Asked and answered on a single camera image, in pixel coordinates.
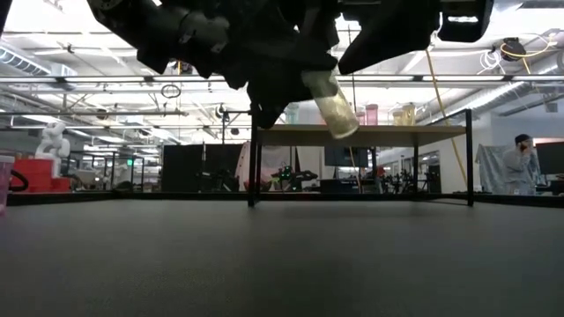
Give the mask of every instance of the white robot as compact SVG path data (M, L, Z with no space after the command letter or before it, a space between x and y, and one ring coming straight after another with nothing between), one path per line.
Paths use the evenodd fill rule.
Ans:
M71 144L69 140L63 138L66 126L62 122L48 123L43 129L41 143L35 151L36 159L53 160L51 176L59 177L61 170L61 158L66 158L71 154Z

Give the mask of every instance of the computer monitor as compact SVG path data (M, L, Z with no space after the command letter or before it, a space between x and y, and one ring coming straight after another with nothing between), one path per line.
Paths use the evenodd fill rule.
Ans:
M543 175L564 173L564 142L536 144L538 164Z
M368 167L368 151L368 148L352 148L354 166ZM325 165L353 167L351 150L343 146L325 146Z

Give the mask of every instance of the shelf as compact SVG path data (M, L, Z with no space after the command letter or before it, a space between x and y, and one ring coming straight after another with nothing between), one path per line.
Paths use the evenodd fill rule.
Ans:
M277 146L389 146L413 147L433 144L455 136L461 136L466 129L462 126L361 126L347 138L335 140L325 125L275 125L271 129L259 129L259 140L263 145Z

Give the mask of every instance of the person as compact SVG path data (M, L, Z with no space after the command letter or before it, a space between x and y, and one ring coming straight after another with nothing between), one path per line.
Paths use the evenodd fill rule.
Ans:
M537 156L532 147L532 138L526 134L515 138L515 148L503 153L503 177L508 195L535 195L536 182L533 174L537 170Z

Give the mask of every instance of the black mat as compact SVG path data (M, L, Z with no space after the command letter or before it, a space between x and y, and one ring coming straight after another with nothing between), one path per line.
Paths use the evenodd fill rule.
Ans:
M106 201L0 218L0 315L563 316L564 211Z

